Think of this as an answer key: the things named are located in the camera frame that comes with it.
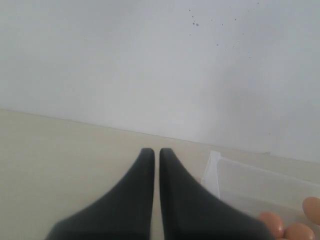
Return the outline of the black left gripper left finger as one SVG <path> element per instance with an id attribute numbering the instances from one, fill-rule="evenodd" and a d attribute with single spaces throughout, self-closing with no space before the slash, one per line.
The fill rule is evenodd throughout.
<path id="1" fill-rule="evenodd" d="M 155 152 L 141 149 L 123 178 L 103 197 L 55 224 L 48 240 L 149 240 Z"/>

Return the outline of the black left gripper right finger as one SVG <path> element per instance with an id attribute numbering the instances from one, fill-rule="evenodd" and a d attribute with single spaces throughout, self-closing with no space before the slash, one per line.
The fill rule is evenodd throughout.
<path id="1" fill-rule="evenodd" d="M 274 239 L 260 220 L 201 186 L 170 148 L 159 152 L 159 191 L 166 240 Z"/>

